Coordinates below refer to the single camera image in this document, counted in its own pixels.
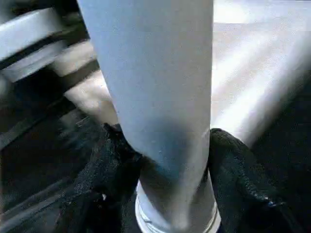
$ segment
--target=white surface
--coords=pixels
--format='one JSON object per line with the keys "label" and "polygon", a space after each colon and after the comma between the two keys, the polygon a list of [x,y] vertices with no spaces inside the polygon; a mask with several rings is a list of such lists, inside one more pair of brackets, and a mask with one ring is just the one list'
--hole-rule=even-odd
{"label": "white surface", "polygon": [[31,53],[27,57],[1,70],[0,73],[10,81],[16,82],[52,63],[65,46],[66,45],[63,41],[46,45],[38,51]]}
{"label": "white surface", "polygon": [[0,25],[0,61],[62,30],[53,9],[33,11]]}

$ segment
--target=white pole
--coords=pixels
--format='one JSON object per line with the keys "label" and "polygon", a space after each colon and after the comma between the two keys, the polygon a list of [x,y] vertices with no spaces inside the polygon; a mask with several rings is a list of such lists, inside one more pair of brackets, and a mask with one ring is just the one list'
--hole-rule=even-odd
{"label": "white pole", "polygon": [[201,182],[213,1],[78,2],[124,135],[149,159],[136,206],[142,231],[206,232],[217,213],[210,181]]}

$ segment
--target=metal bar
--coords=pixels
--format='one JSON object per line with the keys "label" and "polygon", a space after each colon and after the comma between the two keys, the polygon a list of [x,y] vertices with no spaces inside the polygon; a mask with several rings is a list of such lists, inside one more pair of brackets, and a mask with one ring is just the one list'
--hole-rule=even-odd
{"label": "metal bar", "polygon": [[213,2],[78,2],[124,135],[150,161],[138,189],[142,231],[206,232],[217,210],[210,181],[201,183]]}
{"label": "metal bar", "polygon": [[51,8],[24,14],[0,25],[0,61],[62,28],[57,14]]}

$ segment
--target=pole base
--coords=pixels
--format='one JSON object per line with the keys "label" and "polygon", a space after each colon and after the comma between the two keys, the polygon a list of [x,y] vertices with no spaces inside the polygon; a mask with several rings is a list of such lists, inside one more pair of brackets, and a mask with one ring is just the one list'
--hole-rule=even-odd
{"label": "pole base", "polygon": [[[213,211],[214,211],[213,218],[209,221],[206,229],[202,233],[217,233],[219,226],[221,224],[221,217],[219,215],[216,203]],[[140,206],[138,197],[136,197],[135,201],[135,215],[142,233],[170,233],[163,229],[159,229],[152,223],[152,221],[144,214]]]}

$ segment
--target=metal pole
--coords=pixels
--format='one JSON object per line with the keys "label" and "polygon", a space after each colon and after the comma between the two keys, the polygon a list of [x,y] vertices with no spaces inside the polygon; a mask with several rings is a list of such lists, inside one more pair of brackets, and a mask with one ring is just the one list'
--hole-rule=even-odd
{"label": "metal pole", "polygon": [[215,232],[217,206],[202,182],[213,1],[78,2],[124,135],[149,159],[136,206],[142,231]]}

